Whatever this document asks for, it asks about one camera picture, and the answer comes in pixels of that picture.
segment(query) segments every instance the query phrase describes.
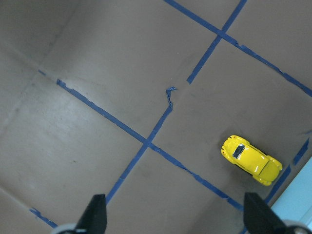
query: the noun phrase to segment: car windshield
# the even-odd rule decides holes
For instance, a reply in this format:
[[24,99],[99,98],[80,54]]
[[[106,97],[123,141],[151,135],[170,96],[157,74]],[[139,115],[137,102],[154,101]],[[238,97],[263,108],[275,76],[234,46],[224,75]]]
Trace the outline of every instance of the car windshield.
[[243,144],[239,144],[235,152],[233,153],[234,158],[238,158],[240,154],[243,152],[245,146]]

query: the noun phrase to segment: blue tape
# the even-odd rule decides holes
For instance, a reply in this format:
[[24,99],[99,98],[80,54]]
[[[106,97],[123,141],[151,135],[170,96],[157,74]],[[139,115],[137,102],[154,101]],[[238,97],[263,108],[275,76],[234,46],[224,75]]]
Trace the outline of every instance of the blue tape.
[[196,65],[196,67],[194,68],[194,70],[192,71],[190,76],[187,78],[186,81],[189,84],[191,84],[193,82],[193,80],[195,79],[195,77],[197,76],[199,71],[202,69],[202,67],[204,66],[204,64],[206,63],[206,61],[210,57],[210,55],[213,53],[213,51],[215,50],[216,46],[219,44],[220,41],[221,41],[221,37],[217,36],[214,39],[214,41],[211,43],[211,45],[209,46],[207,51],[204,53],[203,57],[201,57],[200,61],[198,62],[198,64]]
[[[226,32],[230,28],[231,24],[234,22],[239,12],[243,9],[246,2],[247,0],[241,0],[239,2],[239,4],[237,5],[235,10],[232,12],[231,16],[229,17],[229,19],[226,21],[226,23],[222,27],[222,30],[224,32]],[[200,61],[198,62],[198,64],[196,65],[192,73],[190,74],[190,76],[187,78],[187,82],[189,84],[193,82],[193,80],[195,79],[195,77],[197,76],[201,68],[204,66],[204,64],[206,63],[210,55],[213,53],[213,51],[215,50],[216,46],[219,44],[220,41],[221,41],[221,37],[218,35],[214,39],[214,41],[211,43],[207,51],[204,53],[203,57],[200,59]]]
[[245,234],[245,233],[246,233],[246,231],[247,231],[247,228],[246,228],[246,227],[244,227],[244,229],[242,230],[242,232],[241,232],[240,234]]
[[209,190],[211,190],[212,192],[214,192],[215,194],[217,194],[220,198],[227,200],[228,203],[230,203],[232,206],[234,206],[236,209],[242,211],[244,209],[244,207],[239,204],[237,201],[235,201],[233,198],[231,198],[230,196],[228,196],[227,194],[225,194],[224,192],[222,192],[221,190],[219,190],[216,186],[212,185],[211,183],[209,183],[208,181],[206,181],[205,179],[203,179],[202,177],[200,177],[199,175],[197,175],[196,173],[192,172],[191,170],[187,169],[180,161],[178,161],[177,159],[175,159],[174,157],[172,157],[170,154],[168,154],[167,152],[163,151],[161,148],[155,146],[154,144],[151,143],[150,148],[152,150],[154,150],[155,152],[158,152],[160,155],[162,155],[166,160],[168,160],[169,162],[171,162],[172,164],[174,164],[175,166],[187,171],[189,174],[191,174],[194,179],[201,183],[203,186],[205,186],[206,188],[208,188]]
[[46,74],[42,70],[38,70],[38,72],[46,76]]
[[301,149],[299,150],[297,155],[294,157],[294,159],[293,159],[293,164],[294,165],[297,165],[297,163],[301,160],[301,158],[304,155],[304,153],[308,150],[308,145],[309,145],[309,138],[303,144],[303,146],[301,147]]
[[270,63],[269,61],[267,61],[266,59],[264,59],[260,55],[256,54],[254,51],[252,51],[251,49],[249,49],[245,45],[241,45],[240,46],[238,44],[235,44],[234,46],[237,47],[238,49],[240,49],[241,51],[245,52],[246,54],[254,57],[257,60],[259,60],[260,62],[264,63],[265,65],[271,67],[273,70],[278,72],[282,77],[284,77],[288,82],[296,85],[301,90],[303,90],[303,92],[305,92],[307,95],[312,97],[312,90],[310,88],[308,88],[307,86],[305,86],[301,82],[297,81],[295,78],[293,78],[292,76],[288,75],[287,73],[282,72],[278,67],[276,67],[275,65],[273,65],[272,63]]
[[166,109],[164,114],[161,116],[161,118],[157,122],[156,126],[153,128],[152,132],[150,133],[150,135],[148,136],[146,141],[144,141],[142,147],[137,152],[136,156],[131,160],[131,162],[127,166],[126,170],[122,173],[122,175],[120,176],[120,178],[118,179],[116,184],[113,186],[111,191],[106,196],[106,204],[108,204],[110,202],[110,200],[113,198],[113,196],[115,195],[117,190],[120,188],[120,186],[124,182],[125,178],[128,176],[130,171],[134,168],[136,163],[140,160],[142,155],[145,153],[147,148],[150,146],[151,142],[153,141],[153,139],[155,138],[156,134],[160,130],[160,128],[161,128],[162,124],[164,123],[164,121],[166,120],[167,116],[172,112],[173,104],[172,104],[172,102],[170,100],[170,97],[171,97],[171,91],[173,91],[173,90],[176,90],[176,88],[175,87],[170,87],[169,89],[166,90],[167,99],[168,99],[168,108]]
[[237,5],[237,7],[234,9],[233,13],[231,14],[231,16],[229,17],[229,19],[226,21],[226,23],[224,24],[224,26],[222,27],[222,30],[224,32],[226,32],[230,26],[232,25],[232,23],[234,22],[234,20],[236,19],[236,17],[238,16],[238,14],[240,13],[240,11],[243,9],[243,7],[245,6],[247,0],[241,0],[239,2],[239,4]]
[[41,215],[41,213],[40,213],[38,210],[36,210],[35,208],[31,208],[31,209],[29,209],[29,211],[30,211],[31,213],[33,213],[37,218],[41,219],[43,222],[45,222],[46,224],[48,224],[49,226],[51,226],[52,228],[56,228],[56,227],[58,226],[55,222],[49,220],[49,219],[46,218],[46,217],[43,217],[43,216]]
[[307,86],[305,86],[301,82],[297,81],[295,78],[293,78],[289,74],[282,72],[278,67],[276,67],[275,65],[273,65],[272,63],[270,63],[269,61],[267,61],[266,59],[264,59],[263,57],[261,57],[260,55],[258,55],[254,51],[252,51],[251,49],[249,49],[247,46],[239,45],[237,40],[235,40],[231,36],[227,35],[224,31],[217,29],[215,26],[208,23],[207,21],[205,21],[201,17],[197,16],[196,14],[194,14],[190,10],[186,9],[185,7],[180,5],[179,3],[175,2],[174,0],[164,0],[164,1],[168,4],[170,4],[172,7],[174,7],[178,11],[180,11],[181,13],[188,16],[189,18],[193,19],[195,22],[199,23],[203,27],[207,28],[208,30],[212,31],[213,33],[216,33],[218,36],[225,39],[228,43],[232,44],[233,46],[240,49],[244,53],[254,57],[255,59],[259,60],[260,62],[264,63],[265,65],[271,67],[276,72],[278,72],[282,77],[284,77],[287,81],[296,85],[301,90],[303,90],[306,94],[308,94],[310,97],[312,97],[312,90],[310,88],[308,88]]
[[282,176],[277,180],[277,182],[274,184],[272,190],[270,191],[267,198],[264,200],[266,203],[269,203],[270,200],[273,198],[273,196],[276,194],[277,190],[281,187],[281,185],[285,182],[286,178],[291,173],[291,167],[288,165]]
[[132,130],[130,127],[128,127],[126,124],[122,123],[119,119],[115,118],[114,116],[112,116],[110,113],[108,113],[107,111],[103,110],[102,108],[96,106],[93,102],[89,101],[85,96],[83,96],[82,94],[80,94],[79,92],[77,92],[75,89],[70,89],[66,87],[66,83],[61,81],[60,79],[57,80],[57,85],[59,85],[60,87],[62,87],[63,89],[65,89],[67,92],[69,92],[70,94],[72,94],[73,96],[77,97],[80,101],[82,101],[83,103],[85,103],[86,105],[88,105],[89,107],[91,107],[93,110],[95,110],[96,112],[98,112],[100,115],[104,116],[105,118],[107,118],[109,121],[111,121],[112,123],[116,124],[119,128],[121,128],[122,130],[124,130],[125,132],[127,132],[128,134],[130,134],[131,136],[133,136],[135,139],[137,139],[138,141],[144,143],[144,141],[146,140],[143,136],[141,136],[139,133],[137,133],[136,131]]

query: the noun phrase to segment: light blue surface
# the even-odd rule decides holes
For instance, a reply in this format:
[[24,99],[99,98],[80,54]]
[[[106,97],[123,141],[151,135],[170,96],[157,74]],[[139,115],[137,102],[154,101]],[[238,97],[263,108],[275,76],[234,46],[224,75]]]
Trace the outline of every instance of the light blue surface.
[[312,228],[312,158],[274,203],[272,210],[281,218],[305,223]]

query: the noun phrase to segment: yellow toy car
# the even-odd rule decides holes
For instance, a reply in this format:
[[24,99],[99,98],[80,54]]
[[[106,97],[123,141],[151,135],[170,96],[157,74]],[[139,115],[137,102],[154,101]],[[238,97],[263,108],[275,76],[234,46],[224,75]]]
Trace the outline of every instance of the yellow toy car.
[[266,186],[271,185],[283,169],[279,161],[239,136],[230,136],[224,142],[221,153],[232,164],[252,174],[254,179]]

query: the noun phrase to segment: toy car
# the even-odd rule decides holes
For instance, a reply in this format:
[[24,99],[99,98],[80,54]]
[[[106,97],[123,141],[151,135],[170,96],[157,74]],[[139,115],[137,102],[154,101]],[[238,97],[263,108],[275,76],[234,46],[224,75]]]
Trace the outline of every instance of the toy car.
[[279,161],[239,136],[230,136],[224,142],[221,153],[232,164],[252,174],[254,179],[266,186],[271,185],[283,169]]

